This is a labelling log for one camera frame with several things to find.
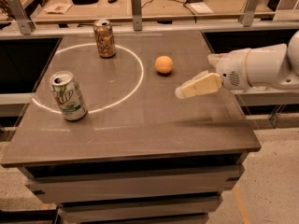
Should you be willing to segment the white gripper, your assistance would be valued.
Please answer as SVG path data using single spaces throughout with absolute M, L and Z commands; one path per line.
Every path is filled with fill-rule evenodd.
M 179 99 L 187 99 L 217 92 L 223 86 L 229 90 L 245 90 L 249 87 L 246 75 L 246 60 L 250 49 L 239 49 L 229 53 L 207 55 L 208 62 L 218 73 L 201 72 L 176 88 Z

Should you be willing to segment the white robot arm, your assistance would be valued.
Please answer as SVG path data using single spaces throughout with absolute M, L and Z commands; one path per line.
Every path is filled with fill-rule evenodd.
M 299 31 L 288 44 L 209 54 L 207 59 L 215 73 L 206 70 L 186 81 L 176 88 L 177 98 L 207 95 L 221 87 L 230 91 L 258 88 L 299 90 Z

